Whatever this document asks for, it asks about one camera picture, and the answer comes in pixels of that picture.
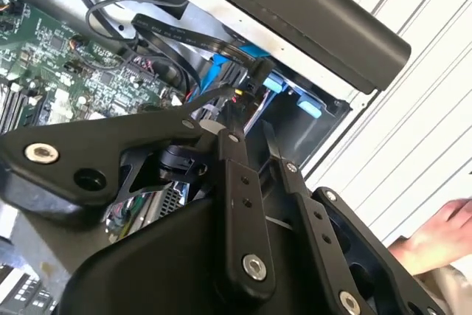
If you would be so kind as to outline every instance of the blue tab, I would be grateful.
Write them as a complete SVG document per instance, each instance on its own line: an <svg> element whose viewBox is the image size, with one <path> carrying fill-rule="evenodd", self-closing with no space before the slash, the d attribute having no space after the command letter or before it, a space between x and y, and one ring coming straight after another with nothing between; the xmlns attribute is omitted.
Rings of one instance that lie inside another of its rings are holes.
<svg viewBox="0 0 472 315"><path fill-rule="evenodd" d="M323 105L306 94L299 98L296 105L313 118L320 118L322 115Z"/></svg>
<svg viewBox="0 0 472 315"><path fill-rule="evenodd" d="M278 94L283 91L283 79L275 74L269 75L269 77L264 80L263 85Z"/></svg>

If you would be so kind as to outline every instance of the bolt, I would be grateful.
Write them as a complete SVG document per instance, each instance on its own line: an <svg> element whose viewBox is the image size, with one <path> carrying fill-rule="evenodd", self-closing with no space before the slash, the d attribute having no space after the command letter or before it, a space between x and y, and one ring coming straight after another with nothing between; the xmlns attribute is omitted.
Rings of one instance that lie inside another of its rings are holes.
<svg viewBox="0 0 472 315"><path fill-rule="evenodd" d="M298 171L298 169L296 168L296 166L294 164L292 164L291 162L288 162L287 163L287 168L292 172L292 173L295 173L296 171Z"/></svg>
<svg viewBox="0 0 472 315"><path fill-rule="evenodd" d="M237 138L234 134L230 133L228 136L233 142L239 142L239 138Z"/></svg>
<svg viewBox="0 0 472 315"><path fill-rule="evenodd" d="M58 150L46 143L28 145L24 150L24 155L31 162L38 164L52 164L59 159Z"/></svg>
<svg viewBox="0 0 472 315"><path fill-rule="evenodd" d="M243 258L244 272L253 280L263 281L267 277L267 269L264 262L256 255L246 255Z"/></svg>
<svg viewBox="0 0 472 315"><path fill-rule="evenodd" d="M193 125L193 123L191 123L190 121L187 121L187 120L183 120L182 121L182 125L184 125L185 127L187 128L190 128L190 129L194 129L195 126Z"/></svg>
<svg viewBox="0 0 472 315"><path fill-rule="evenodd" d="M359 306L355 297L352 296L351 293L347 291L342 291L339 293L339 299L341 300L342 306L350 315L360 315L361 314L361 307Z"/></svg>
<svg viewBox="0 0 472 315"><path fill-rule="evenodd" d="M332 193L331 191L326 191L326 196L331 200L331 201L335 201L337 200L337 197L334 193Z"/></svg>

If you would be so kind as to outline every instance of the black plastic cover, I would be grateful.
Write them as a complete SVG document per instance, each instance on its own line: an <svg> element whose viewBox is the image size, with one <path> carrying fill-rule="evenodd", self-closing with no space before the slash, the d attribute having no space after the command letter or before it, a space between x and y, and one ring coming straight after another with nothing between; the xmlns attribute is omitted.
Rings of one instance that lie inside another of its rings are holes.
<svg viewBox="0 0 472 315"><path fill-rule="evenodd" d="M411 47L353 0L229 0L366 94L385 90Z"/></svg>

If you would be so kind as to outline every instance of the finger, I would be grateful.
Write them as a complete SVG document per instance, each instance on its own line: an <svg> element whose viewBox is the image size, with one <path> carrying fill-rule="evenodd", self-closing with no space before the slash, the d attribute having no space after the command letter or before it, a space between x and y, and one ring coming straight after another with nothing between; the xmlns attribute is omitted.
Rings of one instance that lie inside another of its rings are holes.
<svg viewBox="0 0 472 315"><path fill-rule="evenodd" d="M472 201L468 201L451 218L449 223L457 228L463 226L472 217Z"/></svg>
<svg viewBox="0 0 472 315"><path fill-rule="evenodd" d="M444 206L442 206L431 219L438 221L448 221L468 202L468 199L455 199L453 201L449 201Z"/></svg>

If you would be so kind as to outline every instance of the black cable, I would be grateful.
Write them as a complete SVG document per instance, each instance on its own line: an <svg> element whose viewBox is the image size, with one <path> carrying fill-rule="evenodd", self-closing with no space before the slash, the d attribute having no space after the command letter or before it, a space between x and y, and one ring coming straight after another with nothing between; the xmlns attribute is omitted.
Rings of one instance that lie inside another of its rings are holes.
<svg viewBox="0 0 472 315"><path fill-rule="evenodd" d="M182 44L188 44L189 46L222 55L246 68L249 68L255 62L254 57L219 38L175 27L147 15L137 14L131 23L135 27L157 33Z"/></svg>
<svg viewBox="0 0 472 315"><path fill-rule="evenodd" d="M150 49L155 52L160 52L166 55L175 65L186 71L190 77L196 82L199 89L201 89L201 80L197 71L193 68L184 57L174 50L171 46L166 44L162 39L154 35L151 31L135 26L136 33L139 33L143 40L146 41Z"/></svg>
<svg viewBox="0 0 472 315"><path fill-rule="evenodd" d="M84 3L84 5L90 9L94 6L94 3L92 0L81 0L82 3ZM97 10L95 13L94 13L94 17L96 18L97 22L112 36L116 36L117 38L123 38L121 33L116 30L111 24L110 22L107 20L107 18L105 17L105 15L103 14L103 11L102 10ZM136 33L136 43L138 42L138 34ZM187 96L189 93L190 93L190 80L189 80L189 77L187 75L187 73L180 67L180 66L176 66L172 61L171 59L167 58L164 54L160 54L160 53L156 53L156 54L152 54L152 55L145 55L145 54L142 54L142 53L138 53L129 43L127 42L123 42L122 43L128 51L130 51L131 53L133 53L133 55L135 56L139 56L141 58L144 58L144 59L149 59L149 60L157 60L158 62L161 62L161 63L165 63L167 64L168 66L174 66L176 71L178 72L178 75L179 77L181 78L181 80L185 80L185 96ZM76 53L77 56L80 57L80 59L82 60L82 62L84 62L84 64L86 66L88 66L89 68L93 68L93 69L100 69L100 66L96 65L95 63L91 63L89 62L86 58L84 58L78 51L74 51ZM117 70L117 69L121 69L124 65L128 64L130 62L130 60L127 60L127 61L123 61L120 65L116 66L114 69L113 68L107 68L107 69L100 69L100 70Z"/></svg>
<svg viewBox="0 0 472 315"><path fill-rule="evenodd" d="M94 3L91 1L91 0L81 0L82 3L84 3L84 5L87 7L87 8L90 8L90 7L93 7ZM118 30L116 30L109 22L108 20L106 19L106 17L100 12L100 11L97 11L97 13L95 14L95 18L97 19L98 23L106 30L108 31L111 35L115 35L115 36L121 36L121 34L118 32ZM87 66L88 68L90 69L93 69L93 70L103 70L103 71L106 71L106 72L110 72L110 71L114 71L114 70L120 70L121 68L123 68L124 66L126 66L126 64L128 64L131 60L131 55L128 56L128 58L126 60L122 60L121 63L117 64L116 66L112 66L112 67L108 67L108 66L103 66L101 64L98 64L96 62L91 62L90 60L88 60L87 58L85 58L79 51L78 51L78 48L77 47L72 47L72 51L73 53L75 53L76 56L79 57L79 59L84 63L85 66Z"/></svg>
<svg viewBox="0 0 472 315"><path fill-rule="evenodd" d="M136 38L123 38L123 37L118 38L117 36L103 35L102 33L98 32L90 23L90 18L91 18L92 13L103 9L104 7L107 7L108 5L116 4L121 1L135 1L138 3L148 3L148 4L159 5L159 6L165 6L165 7L183 7L188 3L188 1L184 1L183 3L180 3L180 4L174 4L174 3L169 3L167 1L160 1L160 0L104 0L104 1L100 1L94 4L93 7L88 9L86 13L86 23L88 26L90 26L91 31L95 33L98 37L103 38L105 40L109 40L109 41L131 42L131 43L133 43L136 40Z"/></svg>
<svg viewBox="0 0 472 315"><path fill-rule="evenodd" d="M82 3L87 7L87 9L90 9L91 7L94 6L94 2L92 0L81 0ZM97 11L94 14L95 18L97 19L97 22L111 35L116 36L116 37L121 37L121 34L117 29L115 29L110 22L106 19L106 17L103 15L101 11Z"/></svg>
<svg viewBox="0 0 472 315"><path fill-rule="evenodd" d="M206 103L215 99L216 97L228 97L231 98L235 95L237 89L232 88L231 86L221 86L218 89L213 89L205 91L203 94L195 98L192 102L184 104L181 108L191 114L192 112L197 111L199 108L205 106Z"/></svg>

